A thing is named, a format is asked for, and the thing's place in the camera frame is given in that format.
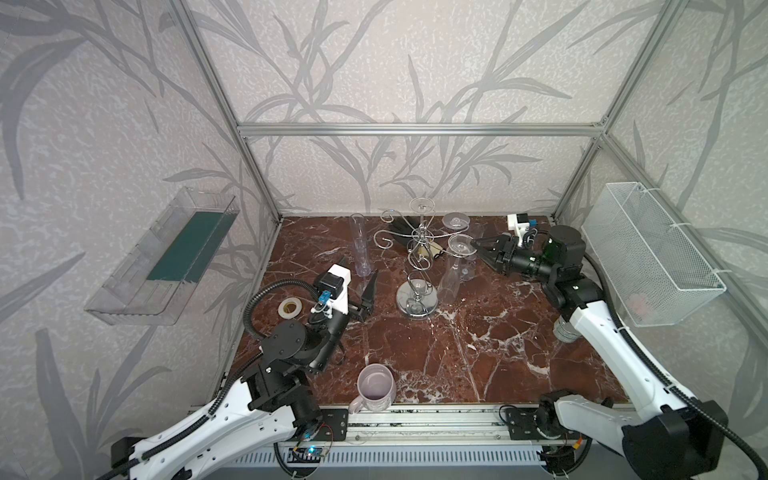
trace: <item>roll of masking tape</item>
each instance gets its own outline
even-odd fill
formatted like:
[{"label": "roll of masking tape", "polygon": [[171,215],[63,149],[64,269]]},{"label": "roll of masking tape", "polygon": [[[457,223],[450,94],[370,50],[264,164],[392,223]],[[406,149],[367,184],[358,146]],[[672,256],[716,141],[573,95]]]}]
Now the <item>roll of masking tape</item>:
[{"label": "roll of masking tape", "polygon": [[301,300],[297,299],[295,296],[286,298],[280,303],[280,306],[277,307],[277,314],[286,320],[296,318],[299,313],[301,313]]}]

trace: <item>brown marble table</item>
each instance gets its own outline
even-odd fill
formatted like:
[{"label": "brown marble table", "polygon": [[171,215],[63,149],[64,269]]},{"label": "brown marble table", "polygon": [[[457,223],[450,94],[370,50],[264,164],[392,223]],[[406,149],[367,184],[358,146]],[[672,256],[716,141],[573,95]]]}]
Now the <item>brown marble table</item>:
[{"label": "brown marble table", "polygon": [[[544,217],[536,217],[545,223]],[[506,231],[504,217],[475,217],[486,236]],[[386,225],[367,219],[368,236]],[[538,241],[544,240],[540,235]],[[289,217],[277,238],[263,285],[287,277],[312,282],[342,255],[351,260],[346,217]],[[357,395],[356,380],[367,363],[383,363],[395,375],[397,402],[528,403],[557,389],[572,389],[590,400],[612,396],[626,399],[616,378],[583,339],[558,342],[552,324],[558,313],[541,287],[514,274],[503,277],[481,260],[476,276],[464,282],[454,306],[442,306],[430,319],[405,318],[394,303],[406,279],[405,247],[380,250],[369,242],[371,260],[379,269],[376,311],[365,323],[352,321],[343,338],[346,357],[337,351],[328,369],[310,381],[320,404],[348,403]],[[438,258],[429,275],[435,285],[445,269]],[[359,299],[363,281],[354,266],[350,297]],[[254,325],[269,332],[281,320],[277,307],[288,296],[304,302],[300,319],[313,305],[309,294],[288,287],[267,296],[254,313]],[[232,365],[236,369],[257,351],[243,334]]]}]

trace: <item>mug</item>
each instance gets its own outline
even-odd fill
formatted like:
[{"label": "mug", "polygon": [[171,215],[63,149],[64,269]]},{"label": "mug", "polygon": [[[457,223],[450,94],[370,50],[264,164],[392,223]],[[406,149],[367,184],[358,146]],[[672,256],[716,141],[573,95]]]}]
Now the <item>mug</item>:
[{"label": "mug", "polygon": [[384,365],[372,363],[357,376],[360,394],[349,404],[349,413],[366,408],[371,412],[387,410],[395,401],[395,377]]}]

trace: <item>floral wallpaper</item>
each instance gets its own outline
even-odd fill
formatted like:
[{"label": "floral wallpaper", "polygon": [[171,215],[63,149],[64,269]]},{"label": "floral wallpaper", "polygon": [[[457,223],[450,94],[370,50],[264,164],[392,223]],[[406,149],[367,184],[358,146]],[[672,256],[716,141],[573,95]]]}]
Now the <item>floral wallpaper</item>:
[{"label": "floral wallpaper", "polygon": [[[724,260],[723,274],[766,311],[767,82],[768,2],[688,2],[610,132]],[[579,191],[611,170],[598,157]],[[598,190],[617,179],[601,180]],[[594,196],[581,202],[572,208],[588,208]],[[581,222],[570,212],[564,219]],[[730,427],[768,458],[768,352],[723,297],[677,326],[634,331],[700,398],[717,400]],[[748,479],[755,471],[726,442],[718,469],[700,478]]]},{"label": "floral wallpaper", "polygon": [[[87,478],[205,403],[274,225],[164,2],[0,2],[0,478]],[[182,186],[240,215],[174,326],[86,313]]]},{"label": "floral wallpaper", "polygon": [[[240,122],[445,123],[599,121],[663,4],[189,3]],[[489,214],[552,204],[588,139],[249,140],[287,213]]]}]

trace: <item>mug handle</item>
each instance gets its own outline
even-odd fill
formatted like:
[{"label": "mug handle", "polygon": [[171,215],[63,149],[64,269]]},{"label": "mug handle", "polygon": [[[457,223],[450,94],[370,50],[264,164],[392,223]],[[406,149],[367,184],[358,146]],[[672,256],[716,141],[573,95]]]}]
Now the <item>mug handle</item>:
[{"label": "mug handle", "polygon": [[358,396],[349,404],[349,413],[357,413],[362,410],[362,396]]}]

